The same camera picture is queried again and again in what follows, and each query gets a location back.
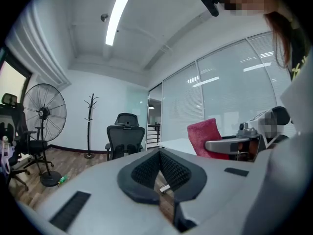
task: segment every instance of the black camera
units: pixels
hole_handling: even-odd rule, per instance
[[[205,7],[210,11],[213,17],[217,17],[219,15],[219,11],[217,10],[217,4],[219,3],[217,0],[201,0]]]

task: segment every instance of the railing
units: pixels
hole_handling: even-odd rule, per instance
[[[147,130],[147,146],[148,144],[155,143],[155,146],[152,147],[147,147],[147,148],[156,148],[158,147],[157,143],[159,142],[160,139],[160,131],[161,131],[161,125],[148,125],[148,130]]]

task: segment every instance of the window frame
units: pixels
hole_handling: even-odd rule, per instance
[[[13,69],[15,69],[19,74],[26,78],[24,82],[24,86],[21,93],[20,102],[23,103],[24,97],[26,94],[26,90],[29,84],[29,80],[32,76],[32,72],[30,72],[9,50],[7,46],[4,46],[0,50],[0,70],[2,69],[3,63],[7,62]]]

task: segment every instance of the black office chair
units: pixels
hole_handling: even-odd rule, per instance
[[[15,141],[16,127],[19,124],[19,114],[17,110],[17,97],[11,94],[4,94],[1,100],[2,104],[0,105],[0,139],[2,140],[3,136],[7,136],[9,143],[13,146],[13,141]],[[15,147],[15,152],[13,156],[9,158],[10,173],[7,177],[6,184],[9,186],[12,178],[19,181],[25,186],[25,190],[28,191],[26,183],[21,180],[17,175],[21,173],[26,173],[30,175],[28,170],[14,170],[12,166],[18,163],[18,159],[22,158],[21,151]]]
[[[107,127],[109,142],[106,145],[107,160],[121,158],[125,153],[129,155],[140,152],[141,142],[146,130],[139,127],[138,118],[130,113],[118,115],[115,125]]]
[[[39,167],[39,163],[45,164],[46,161],[43,159],[41,153],[43,150],[47,150],[48,142],[41,141],[40,139],[40,132],[41,127],[35,127],[37,131],[29,131],[26,124],[26,118],[24,113],[24,107],[22,104],[17,104],[17,109],[21,116],[20,124],[18,125],[17,132],[20,136],[20,140],[17,144],[19,149],[21,149],[23,154],[29,154],[33,157],[33,160],[28,159],[29,163],[24,166],[24,169],[36,164],[39,170],[39,175],[42,174],[41,169]],[[31,140],[31,134],[37,133],[37,140]],[[54,164],[51,161],[47,161],[48,164],[51,164],[54,167]]]

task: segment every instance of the black rectangular strip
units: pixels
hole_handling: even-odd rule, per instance
[[[236,169],[236,168],[226,168],[224,171],[238,175],[238,176],[243,176],[243,177],[246,177],[249,173],[247,170],[240,170],[240,169]]]
[[[50,223],[66,232],[90,196],[91,194],[89,193],[76,192],[51,218]]]

